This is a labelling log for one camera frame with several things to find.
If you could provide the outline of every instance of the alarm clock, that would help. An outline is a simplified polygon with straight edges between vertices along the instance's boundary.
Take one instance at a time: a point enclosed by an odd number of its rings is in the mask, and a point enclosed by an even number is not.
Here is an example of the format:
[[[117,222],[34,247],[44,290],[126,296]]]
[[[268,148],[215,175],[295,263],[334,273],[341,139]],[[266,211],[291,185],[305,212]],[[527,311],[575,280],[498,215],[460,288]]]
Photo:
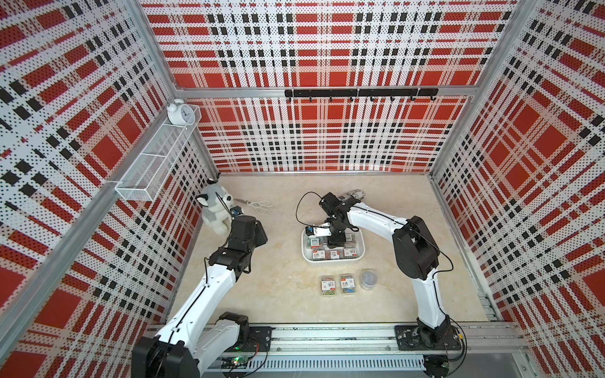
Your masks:
[[[181,99],[175,99],[166,108],[168,120],[175,126],[188,126],[195,120],[194,110]]]

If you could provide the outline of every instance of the white wire shelf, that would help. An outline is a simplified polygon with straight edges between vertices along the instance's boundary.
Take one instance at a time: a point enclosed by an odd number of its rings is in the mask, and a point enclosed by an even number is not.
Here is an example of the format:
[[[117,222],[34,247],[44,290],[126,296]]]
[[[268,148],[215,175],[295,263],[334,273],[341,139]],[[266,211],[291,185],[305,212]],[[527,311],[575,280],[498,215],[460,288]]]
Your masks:
[[[186,126],[175,126],[166,118],[118,182],[116,191],[124,200],[154,201],[157,198],[187,139],[201,119],[200,107],[189,106],[194,110],[193,122]]]

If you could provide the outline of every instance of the plaid wall panel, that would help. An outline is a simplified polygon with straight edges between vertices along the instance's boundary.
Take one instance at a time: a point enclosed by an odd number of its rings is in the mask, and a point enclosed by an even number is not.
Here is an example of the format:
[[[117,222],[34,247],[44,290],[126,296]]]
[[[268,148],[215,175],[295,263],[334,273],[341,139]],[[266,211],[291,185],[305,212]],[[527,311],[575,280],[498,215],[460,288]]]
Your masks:
[[[183,88],[472,85],[517,4],[140,2]]]
[[[466,97],[192,102],[221,172],[428,172]]]
[[[0,2],[0,311],[166,103],[125,13]]]
[[[0,377],[129,377],[134,343],[168,315],[206,177],[188,142],[155,202],[117,201]]]
[[[605,2],[540,1],[438,177],[547,376],[605,367]]]

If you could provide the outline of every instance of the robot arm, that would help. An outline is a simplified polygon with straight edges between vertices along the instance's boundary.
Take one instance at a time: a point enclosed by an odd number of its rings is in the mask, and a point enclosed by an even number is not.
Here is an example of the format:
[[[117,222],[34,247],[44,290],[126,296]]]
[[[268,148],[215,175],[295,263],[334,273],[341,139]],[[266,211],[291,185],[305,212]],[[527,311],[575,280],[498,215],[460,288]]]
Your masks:
[[[319,205],[328,218],[323,227],[308,227],[307,234],[328,236],[328,245],[344,245],[344,231],[359,227],[372,231],[393,243],[397,266],[407,275],[418,303],[418,326],[422,343],[434,346],[450,329],[450,318],[441,309],[437,282],[439,250],[424,221],[419,217],[398,218],[372,209],[361,202],[363,192],[336,197],[328,193]]]
[[[142,337],[132,350],[132,377],[199,377],[227,348],[246,344],[248,318],[224,313],[201,337],[212,312],[242,273],[250,273],[254,248],[267,243],[263,225],[239,207],[231,234],[208,260],[208,270],[178,313],[154,338]]]

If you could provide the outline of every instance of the beige floor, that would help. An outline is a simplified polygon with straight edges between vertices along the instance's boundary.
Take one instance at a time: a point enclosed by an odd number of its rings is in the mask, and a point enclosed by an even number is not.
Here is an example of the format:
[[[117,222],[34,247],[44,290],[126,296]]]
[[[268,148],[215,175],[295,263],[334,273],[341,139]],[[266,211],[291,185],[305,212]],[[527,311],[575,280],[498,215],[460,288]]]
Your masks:
[[[252,273],[242,274],[220,302],[211,322],[224,311],[248,315],[251,323],[298,322],[409,322],[417,317],[417,305],[410,280],[398,269],[389,241],[364,232],[366,253],[355,262],[310,264],[301,256],[303,226],[294,212],[300,197],[307,191],[320,195],[340,195],[352,189],[365,191],[369,206],[399,217],[423,218],[436,243],[454,261],[453,272],[439,274],[439,287],[446,312],[457,321],[487,321],[476,289],[424,176],[238,176],[222,177],[221,184],[234,196],[248,200],[271,200],[274,208],[268,215],[257,215],[243,206],[245,213],[263,223],[269,242],[252,256]],[[325,213],[319,198],[309,194],[302,201],[298,217],[307,223],[320,223]],[[204,275],[203,258],[224,243],[204,225],[196,242],[185,276],[177,292],[171,316],[191,294]],[[449,268],[444,257],[439,268]],[[375,269],[378,286],[372,291],[361,288],[352,296],[322,298],[319,277]]]

